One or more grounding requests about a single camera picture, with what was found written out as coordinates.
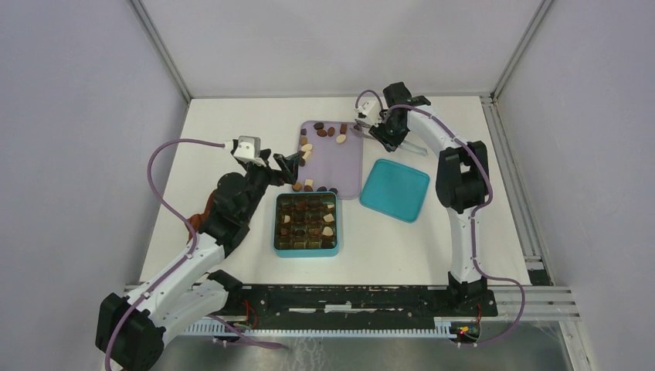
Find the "teal chocolate box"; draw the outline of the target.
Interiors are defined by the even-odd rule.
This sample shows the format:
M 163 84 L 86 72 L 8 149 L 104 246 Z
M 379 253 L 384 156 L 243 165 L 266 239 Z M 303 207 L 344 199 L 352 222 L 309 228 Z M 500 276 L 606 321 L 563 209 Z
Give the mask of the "teal chocolate box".
M 327 203 L 334 203 L 334 211 L 326 210 Z M 273 225 L 273 251 L 282 258 L 334 257 L 340 250 L 340 220 L 338 197 L 334 192 L 299 192 L 278 195 L 275 203 Z M 335 221 L 325 223 L 323 216 L 332 213 Z M 289 215 L 291 221 L 283 223 Z M 333 231 L 332 237 L 321 232 L 325 226 Z

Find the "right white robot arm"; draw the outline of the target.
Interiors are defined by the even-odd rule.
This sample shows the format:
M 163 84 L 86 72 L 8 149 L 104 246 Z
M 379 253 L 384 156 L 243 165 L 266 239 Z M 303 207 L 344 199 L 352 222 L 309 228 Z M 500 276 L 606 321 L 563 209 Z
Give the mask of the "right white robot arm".
M 368 133 L 388 152 L 394 152 L 413 133 L 437 157 L 436 196 L 446 209 L 451 231 L 452 261 L 446 306 L 466 315 L 487 290 L 477 261 L 477 213 L 493 199 L 487 146 L 466 141 L 449 128 L 424 96 L 412 95 L 403 82 L 383 89 L 387 107 Z

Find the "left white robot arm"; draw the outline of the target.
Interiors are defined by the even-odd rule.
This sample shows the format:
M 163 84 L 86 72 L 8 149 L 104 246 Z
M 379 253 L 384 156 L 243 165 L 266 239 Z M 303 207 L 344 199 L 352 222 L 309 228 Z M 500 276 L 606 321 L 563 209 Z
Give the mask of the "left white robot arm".
M 222 263 L 245 239 L 257 206 L 271 186 L 297 181 L 300 153 L 238 158 L 244 173 L 230 172 L 217 182 L 209 199 L 209 213 L 199 229 L 191 228 L 187 246 L 152 279 L 124 296 L 109 294 L 102 301 L 96 346 L 105 354 L 104 367 L 116 363 L 125 370 L 149 370 L 166 346 L 195 322 L 221 311 L 241 309 L 241 283 L 225 271 L 195 282 Z

